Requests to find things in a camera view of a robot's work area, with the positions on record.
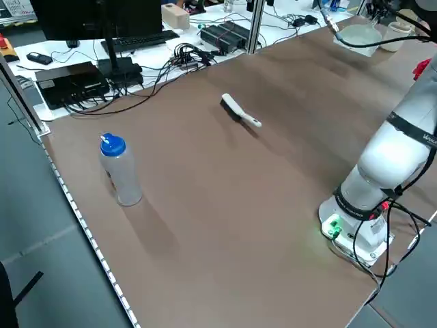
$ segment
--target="table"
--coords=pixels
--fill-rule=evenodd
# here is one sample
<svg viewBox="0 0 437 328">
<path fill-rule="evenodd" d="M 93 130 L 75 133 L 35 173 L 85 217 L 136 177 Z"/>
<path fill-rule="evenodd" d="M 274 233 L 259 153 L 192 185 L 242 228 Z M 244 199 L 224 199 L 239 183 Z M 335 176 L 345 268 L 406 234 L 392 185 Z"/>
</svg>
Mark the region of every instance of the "table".
<svg viewBox="0 0 437 328">
<path fill-rule="evenodd" d="M 331 253 L 317 209 L 433 52 L 412 41 L 366 58 L 320 29 L 188 75 L 132 111 L 52 122 L 43 142 L 132 321 L 347 325 L 374 284 Z M 225 92 L 263 127 L 233 122 L 219 105 Z M 137 101 L 123 97 L 105 110 Z M 144 192 L 136 206 L 111 195 L 98 162 L 105 131 L 133 149 Z M 435 182 L 431 169 L 401 202 L 431 216 Z M 392 228 L 396 260 L 414 230 L 395 215 Z"/>
<path fill-rule="evenodd" d="M 278 0 L 275 3 L 275 7 L 277 9 L 277 14 L 280 16 L 290 13 L 312 14 L 318 17 L 320 23 L 322 24 L 322 26 L 324 26 L 324 22 L 321 17 L 321 14 L 318 11 L 312 10 L 310 8 L 311 5 L 310 3 L 312 3 L 312 1 L 310 0 L 305 0 L 305 1 Z M 139 49 L 138 51 L 135 51 L 133 55 L 130 55 L 130 53 L 127 52 L 124 53 L 123 56 L 130 55 L 134 63 L 138 63 L 139 65 L 142 66 L 160 68 L 172 56 L 174 47 L 179 43 L 188 42 L 196 46 L 199 46 L 202 50 L 211 51 L 215 49 L 213 46 L 210 46 L 209 44 L 201 45 L 201 40 L 200 37 L 198 36 L 199 30 L 197 28 L 199 23 L 194 23 L 194 22 L 217 21 L 223 19 L 224 17 L 227 17 L 226 18 L 227 20 L 234 20 L 239 25 L 242 25 L 243 27 L 250 29 L 251 26 L 250 20 L 252 15 L 250 12 L 246 11 L 245 4 L 246 4 L 245 1 L 244 2 L 236 1 L 234 5 L 234 13 L 231 16 L 223 11 L 223 6 L 221 5 L 207 7 L 206 13 L 191 17 L 192 23 L 190 29 L 186 31 L 182 31 L 179 29 L 175 30 L 181 36 L 181 38 L 172 40 L 170 42 L 167 42 L 166 44 L 162 44 L 159 46 Z M 265 12 L 267 14 L 265 14 L 263 17 L 263 24 L 269 26 L 262 26 L 261 29 L 261 34 L 263 36 L 262 38 L 260 38 L 260 42 L 263 44 L 263 46 L 271 45 L 276 40 L 286 38 L 294 33 L 293 29 L 291 30 L 285 29 L 287 27 L 287 23 L 285 23 L 283 20 L 268 15 L 268 14 L 270 15 L 274 14 L 274 10 L 272 7 L 268 7 L 266 5 Z M 333 17 L 336 21 L 341 21 L 343 19 L 350 17 L 350 15 L 347 13 L 338 12 L 338 13 L 334 13 Z M 299 30 L 299 33 L 306 33 L 308 31 L 317 28 L 318 25 L 302 27 Z M 104 51 L 103 47 L 100 44 L 101 41 L 102 40 L 81 41 L 80 47 L 78 47 L 77 49 L 72 49 L 69 52 L 67 52 L 68 47 L 66 46 L 66 43 L 64 41 L 46 41 L 46 42 L 39 42 L 36 44 L 30 44 L 27 46 L 20 46 L 16 48 L 16 52 L 20 57 L 20 61 L 18 62 L 15 61 L 10 63 L 10 68 L 15 75 L 22 75 L 24 77 L 33 79 L 35 81 L 36 78 L 35 78 L 34 71 L 23 70 L 22 68 L 17 67 L 17 65 L 24 66 L 26 68 L 47 69 L 47 68 L 57 68 L 57 67 L 62 67 L 72 64 L 78 64 L 88 61 L 91 61 L 93 64 L 96 64 L 96 59 L 108 58 L 108 55 L 106 54 L 106 52 Z M 27 60 L 26 54 L 32 51 L 37 53 L 42 53 L 45 55 L 52 55 L 57 61 L 51 63 L 50 66 L 39 65 L 37 63 Z M 68 59 L 75 51 L 78 51 L 78 53 L 75 53 L 70 59 Z M 216 61 L 223 62 L 225 60 L 239 56 L 242 53 L 244 53 L 244 51 L 236 51 L 235 53 L 227 55 L 225 57 L 216 57 Z M 183 73 L 184 71 L 174 70 L 169 74 L 168 80 L 174 79 Z M 151 85 L 151 83 L 153 83 L 156 80 L 157 71 L 150 70 L 144 67 L 142 74 L 144 76 L 144 85 L 148 86 Z M 140 89 L 141 87 L 134 86 L 129 88 L 129 92 L 135 92 Z M 48 109 L 45 103 L 43 105 L 38 105 L 37 107 L 35 107 L 35 111 L 37 112 L 40 119 L 45 121 L 51 121 L 69 114 L 69 112 L 65 108 L 51 111 L 50 109 Z"/>
</svg>

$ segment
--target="monitor stand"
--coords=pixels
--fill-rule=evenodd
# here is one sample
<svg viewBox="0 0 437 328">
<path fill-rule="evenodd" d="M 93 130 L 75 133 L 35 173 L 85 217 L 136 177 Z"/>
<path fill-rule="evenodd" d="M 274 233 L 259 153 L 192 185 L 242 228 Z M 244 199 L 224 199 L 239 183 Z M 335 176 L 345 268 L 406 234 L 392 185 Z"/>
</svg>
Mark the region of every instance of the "monitor stand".
<svg viewBox="0 0 437 328">
<path fill-rule="evenodd" d="M 142 68 L 138 64 L 132 63 L 132 59 L 117 58 L 114 51 L 114 41 L 112 40 L 112 25 L 107 14 L 107 0 L 96 0 L 100 8 L 100 16 L 102 19 L 102 29 L 104 39 L 107 42 L 109 59 L 98 61 L 98 69 L 103 76 L 108 79 L 113 87 L 117 90 L 129 87 L 131 85 L 142 85 L 143 76 L 141 75 Z"/>
<path fill-rule="evenodd" d="M 117 68 L 113 67 L 110 59 L 100 59 L 98 61 L 98 69 L 103 76 L 110 80 L 113 87 L 121 90 L 125 87 L 133 85 L 143 85 L 143 70 L 140 65 L 132 63 L 130 57 L 117 58 Z"/>
</svg>

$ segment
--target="paper cup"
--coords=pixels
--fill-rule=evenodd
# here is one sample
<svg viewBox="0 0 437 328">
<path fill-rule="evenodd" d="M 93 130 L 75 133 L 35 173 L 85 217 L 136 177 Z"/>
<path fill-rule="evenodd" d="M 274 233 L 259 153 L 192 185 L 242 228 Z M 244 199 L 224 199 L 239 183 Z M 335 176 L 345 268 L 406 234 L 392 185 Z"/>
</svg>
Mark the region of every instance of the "paper cup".
<svg viewBox="0 0 437 328">
<path fill-rule="evenodd" d="M 391 40 L 395 38 L 401 38 L 403 36 L 408 36 L 412 31 L 412 28 L 410 25 L 404 25 L 399 22 L 391 22 L 389 24 L 389 28 L 387 29 L 387 32 L 384 35 L 383 40 Z M 398 51 L 404 41 L 397 41 L 397 42 L 391 42 L 386 44 L 381 44 L 381 48 L 395 52 Z"/>
</svg>

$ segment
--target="blue bottle cap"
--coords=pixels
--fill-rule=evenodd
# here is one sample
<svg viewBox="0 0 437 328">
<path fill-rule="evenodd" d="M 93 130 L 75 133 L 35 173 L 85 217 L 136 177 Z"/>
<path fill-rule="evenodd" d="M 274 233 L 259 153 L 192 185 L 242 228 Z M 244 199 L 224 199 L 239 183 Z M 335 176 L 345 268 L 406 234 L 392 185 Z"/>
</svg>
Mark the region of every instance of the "blue bottle cap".
<svg viewBox="0 0 437 328">
<path fill-rule="evenodd" d="M 123 138 L 118 137 L 117 135 L 105 133 L 104 135 L 101 135 L 100 138 L 102 140 L 100 143 L 100 150 L 105 156 L 119 156 L 126 150 L 126 142 L 124 142 Z"/>
</svg>

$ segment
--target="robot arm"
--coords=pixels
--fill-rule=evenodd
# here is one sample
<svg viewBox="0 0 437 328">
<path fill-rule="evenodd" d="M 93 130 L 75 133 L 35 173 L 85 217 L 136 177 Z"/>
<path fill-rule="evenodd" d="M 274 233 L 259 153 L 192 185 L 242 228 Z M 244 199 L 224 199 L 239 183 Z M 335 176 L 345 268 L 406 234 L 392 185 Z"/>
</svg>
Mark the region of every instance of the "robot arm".
<svg viewBox="0 0 437 328">
<path fill-rule="evenodd" d="M 407 2 L 411 8 L 418 8 L 419 17 L 437 23 L 437 1 Z M 431 142 L 408 136 L 395 128 L 390 117 L 419 128 L 422 135 L 432 138 Z M 387 191 L 403 184 L 422 167 L 436 140 L 437 55 L 389 119 L 371 138 L 348 177 L 319 208 L 323 233 L 331 238 L 333 226 L 341 226 L 336 243 L 354 256 L 352 241 L 356 238 L 356 254 L 367 266 L 373 265 L 386 249 L 386 221 L 375 209 L 387 198 Z M 354 237 L 359 226 L 358 235 Z"/>
</svg>

